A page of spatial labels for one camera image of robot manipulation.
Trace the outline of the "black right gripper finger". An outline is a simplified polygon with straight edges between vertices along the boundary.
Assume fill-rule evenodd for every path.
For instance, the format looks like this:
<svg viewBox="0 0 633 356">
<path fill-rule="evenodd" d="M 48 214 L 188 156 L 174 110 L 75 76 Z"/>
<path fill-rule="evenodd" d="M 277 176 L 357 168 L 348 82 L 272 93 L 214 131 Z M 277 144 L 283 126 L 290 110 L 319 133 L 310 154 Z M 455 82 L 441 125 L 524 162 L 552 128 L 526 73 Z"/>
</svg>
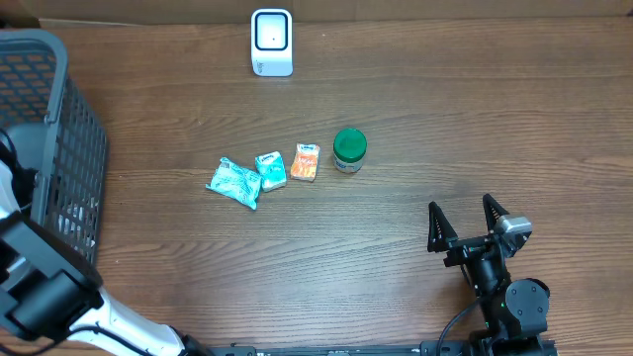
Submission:
<svg viewBox="0 0 633 356">
<path fill-rule="evenodd" d="M 443 252 L 452 247 L 458 240 L 458 235 L 450 222 L 446 219 L 440 207 L 431 202 L 429 210 L 429 233 L 427 240 L 428 252 Z"/>
<path fill-rule="evenodd" d="M 505 216 L 508 211 L 491 194 L 483 197 L 483 206 L 488 231 L 505 231 Z"/>
</svg>

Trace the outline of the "orange tissue pack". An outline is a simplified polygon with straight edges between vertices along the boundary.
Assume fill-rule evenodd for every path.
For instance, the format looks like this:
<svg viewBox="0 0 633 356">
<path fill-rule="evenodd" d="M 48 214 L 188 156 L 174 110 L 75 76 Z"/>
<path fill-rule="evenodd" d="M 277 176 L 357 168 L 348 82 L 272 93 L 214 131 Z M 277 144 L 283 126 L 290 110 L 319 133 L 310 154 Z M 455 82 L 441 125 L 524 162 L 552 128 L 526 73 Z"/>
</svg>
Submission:
<svg viewBox="0 0 633 356">
<path fill-rule="evenodd" d="M 315 143 L 298 143 L 291 165 L 290 174 L 293 179 L 314 182 L 320 158 L 320 146 Z"/>
</svg>

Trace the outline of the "mint green wipes pack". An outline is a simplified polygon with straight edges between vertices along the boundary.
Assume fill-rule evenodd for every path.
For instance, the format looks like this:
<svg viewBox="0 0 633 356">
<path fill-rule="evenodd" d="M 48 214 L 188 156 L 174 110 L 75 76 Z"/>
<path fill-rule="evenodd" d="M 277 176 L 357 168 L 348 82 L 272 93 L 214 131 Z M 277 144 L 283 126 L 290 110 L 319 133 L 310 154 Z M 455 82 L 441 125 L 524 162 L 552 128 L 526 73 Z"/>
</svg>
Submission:
<svg viewBox="0 0 633 356">
<path fill-rule="evenodd" d="M 206 188 L 234 199 L 255 211 L 261 183 L 262 176 L 259 173 L 222 157 L 219 167 Z"/>
</svg>

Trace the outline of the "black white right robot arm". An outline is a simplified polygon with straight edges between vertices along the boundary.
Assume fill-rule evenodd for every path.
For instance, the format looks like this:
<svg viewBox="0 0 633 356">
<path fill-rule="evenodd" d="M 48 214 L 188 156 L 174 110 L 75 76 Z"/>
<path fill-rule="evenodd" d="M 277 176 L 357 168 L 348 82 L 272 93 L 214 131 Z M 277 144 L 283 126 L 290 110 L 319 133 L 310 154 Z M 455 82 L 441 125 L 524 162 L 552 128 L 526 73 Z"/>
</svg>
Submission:
<svg viewBox="0 0 633 356">
<path fill-rule="evenodd" d="M 548 329 L 550 289 L 538 279 L 512 280 L 506 264 L 527 242 L 532 222 L 511 214 L 490 194 L 483 196 L 483 207 L 488 232 L 461 239 L 441 208 L 434 202 L 428 205 L 427 250 L 444 252 L 444 265 L 458 266 L 476 296 L 451 318 L 428 350 L 436 356 L 556 355 L 555 343 L 541 338 Z M 446 336 L 451 328 L 474 309 L 481 310 L 486 327 L 449 345 Z"/>
</svg>

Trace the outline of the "green lid jar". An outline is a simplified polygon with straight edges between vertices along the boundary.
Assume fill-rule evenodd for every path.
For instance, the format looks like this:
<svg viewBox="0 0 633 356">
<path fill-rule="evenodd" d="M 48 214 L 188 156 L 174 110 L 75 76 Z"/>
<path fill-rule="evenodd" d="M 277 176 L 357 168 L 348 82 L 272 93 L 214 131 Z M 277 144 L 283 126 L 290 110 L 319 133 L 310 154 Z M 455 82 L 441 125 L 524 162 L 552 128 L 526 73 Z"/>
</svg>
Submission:
<svg viewBox="0 0 633 356">
<path fill-rule="evenodd" d="M 335 136 L 332 148 L 334 166 L 343 173 L 355 173 L 364 163 L 367 138 L 357 129 L 343 129 Z"/>
</svg>

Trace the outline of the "teal tissue pack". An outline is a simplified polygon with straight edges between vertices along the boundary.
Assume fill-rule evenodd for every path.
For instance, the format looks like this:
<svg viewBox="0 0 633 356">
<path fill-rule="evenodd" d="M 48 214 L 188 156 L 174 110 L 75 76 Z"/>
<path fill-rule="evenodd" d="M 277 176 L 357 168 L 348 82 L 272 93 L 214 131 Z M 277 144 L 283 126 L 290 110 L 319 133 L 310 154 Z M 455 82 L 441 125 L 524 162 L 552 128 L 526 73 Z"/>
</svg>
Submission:
<svg viewBox="0 0 633 356">
<path fill-rule="evenodd" d="M 279 151 L 257 156 L 255 165 L 262 177 L 261 186 L 264 192 L 270 192 L 286 186 L 287 174 L 283 157 Z"/>
</svg>

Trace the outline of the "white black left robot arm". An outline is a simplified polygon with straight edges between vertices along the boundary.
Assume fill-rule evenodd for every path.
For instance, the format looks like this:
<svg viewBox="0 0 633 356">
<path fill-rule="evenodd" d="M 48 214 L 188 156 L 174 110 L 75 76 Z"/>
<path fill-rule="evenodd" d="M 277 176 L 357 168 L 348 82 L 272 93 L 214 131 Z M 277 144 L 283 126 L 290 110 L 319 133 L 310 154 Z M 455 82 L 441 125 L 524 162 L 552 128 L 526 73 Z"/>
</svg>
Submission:
<svg viewBox="0 0 633 356">
<path fill-rule="evenodd" d="M 33 189 L 8 135 L 1 138 L 1 325 L 16 337 L 72 340 L 114 355 L 205 355 L 175 328 L 113 299 L 97 270 L 24 214 L 16 198 Z"/>
</svg>

